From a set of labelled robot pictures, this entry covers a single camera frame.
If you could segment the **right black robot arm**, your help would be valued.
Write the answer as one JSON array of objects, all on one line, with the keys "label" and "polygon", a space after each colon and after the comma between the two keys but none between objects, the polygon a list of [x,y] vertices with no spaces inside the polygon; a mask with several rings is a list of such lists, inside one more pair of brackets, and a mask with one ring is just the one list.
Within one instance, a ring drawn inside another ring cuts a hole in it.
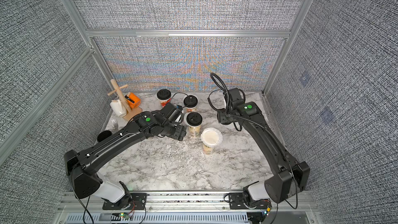
[{"label": "right black robot arm", "polygon": [[220,124],[239,123],[255,140],[264,154],[272,177],[252,183],[243,188],[244,202],[253,207],[257,202],[271,199],[281,203],[305,190],[310,174],[308,164],[299,162],[274,135],[262,111],[254,102],[237,106],[225,112],[218,112]]}]

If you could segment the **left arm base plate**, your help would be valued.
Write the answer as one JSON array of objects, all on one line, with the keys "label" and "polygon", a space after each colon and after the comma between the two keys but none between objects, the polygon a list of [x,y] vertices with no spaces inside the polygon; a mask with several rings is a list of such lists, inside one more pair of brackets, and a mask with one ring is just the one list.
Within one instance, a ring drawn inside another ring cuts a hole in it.
[{"label": "left arm base plate", "polygon": [[132,193],[127,197],[123,197],[116,203],[105,201],[103,210],[144,210],[147,202],[146,193]]}]

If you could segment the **red paper milk tea cup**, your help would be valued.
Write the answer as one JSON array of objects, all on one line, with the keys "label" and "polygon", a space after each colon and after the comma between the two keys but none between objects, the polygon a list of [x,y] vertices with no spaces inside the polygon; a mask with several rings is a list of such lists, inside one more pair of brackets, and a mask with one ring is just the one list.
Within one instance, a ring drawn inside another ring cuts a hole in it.
[{"label": "red paper milk tea cup", "polygon": [[164,107],[164,106],[165,106],[167,103],[169,103],[169,102],[170,102],[170,100],[171,100],[170,98],[169,98],[169,99],[167,99],[167,100],[161,100],[161,101],[160,101],[160,103],[161,103],[161,106],[162,106],[162,107]]}]

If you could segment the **cream paper cup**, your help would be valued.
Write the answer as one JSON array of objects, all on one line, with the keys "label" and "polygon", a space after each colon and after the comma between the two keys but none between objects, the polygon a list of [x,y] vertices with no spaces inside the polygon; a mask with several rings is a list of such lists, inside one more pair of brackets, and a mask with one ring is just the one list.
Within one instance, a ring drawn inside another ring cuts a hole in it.
[{"label": "cream paper cup", "polygon": [[191,138],[198,138],[201,135],[201,126],[188,126],[188,130],[189,130],[189,136]]},{"label": "cream paper cup", "polygon": [[203,143],[203,153],[205,155],[211,155],[213,153],[214,149],[215,149],[215,145],[209,145],[209,144]]}]

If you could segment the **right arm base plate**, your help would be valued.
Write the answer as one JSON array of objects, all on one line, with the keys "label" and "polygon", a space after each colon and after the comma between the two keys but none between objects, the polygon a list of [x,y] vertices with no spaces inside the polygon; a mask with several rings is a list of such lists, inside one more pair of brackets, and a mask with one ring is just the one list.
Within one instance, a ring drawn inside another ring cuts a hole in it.
[{"label": "right arm base plate", "polygon": [[269,199],[252,200],[244,192],[227,193],[224,200],[229,204],[232,210],[262,209],[269,211],[272,208],[272,203]]}]

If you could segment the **white leak-proof paper disc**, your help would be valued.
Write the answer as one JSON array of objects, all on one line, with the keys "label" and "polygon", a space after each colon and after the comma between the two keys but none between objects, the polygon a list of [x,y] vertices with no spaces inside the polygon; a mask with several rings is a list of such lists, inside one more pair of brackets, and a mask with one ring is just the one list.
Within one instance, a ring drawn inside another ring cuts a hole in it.
[{"label": "white leak-proof paper disc", "polygon": [[204,145],[213,148],[223,142],[223,136],[221,132],[215,128],[206,128],[201,134],[201,140]]}]

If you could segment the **red white paper cup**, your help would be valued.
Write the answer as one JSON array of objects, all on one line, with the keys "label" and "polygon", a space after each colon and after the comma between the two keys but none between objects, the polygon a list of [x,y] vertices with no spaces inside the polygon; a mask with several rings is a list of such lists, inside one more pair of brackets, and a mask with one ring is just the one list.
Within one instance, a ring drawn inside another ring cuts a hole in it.
[{"label": "red white paper cup", "polygon": [[196,107],[186,107],[186,113],[197,112]]}]

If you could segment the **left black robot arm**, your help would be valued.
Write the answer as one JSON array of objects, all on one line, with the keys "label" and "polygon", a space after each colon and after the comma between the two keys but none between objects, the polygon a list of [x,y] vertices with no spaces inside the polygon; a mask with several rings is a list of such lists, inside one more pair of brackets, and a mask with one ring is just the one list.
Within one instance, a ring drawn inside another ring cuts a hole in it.
[{"label": "left black robot arm", "polygon": [[123,182],[114,182],[99,174],[99,170],[114,157],[131,146],[152,137],[168,137],[182,141],[187,127],[175,121],[161,119],[148,112],[135,116],[117,133],[80,152],[68,151],[64,155],[67,177],[75,197],[85,199],[96,196],[126,208],[132,202],[130,191]]}]

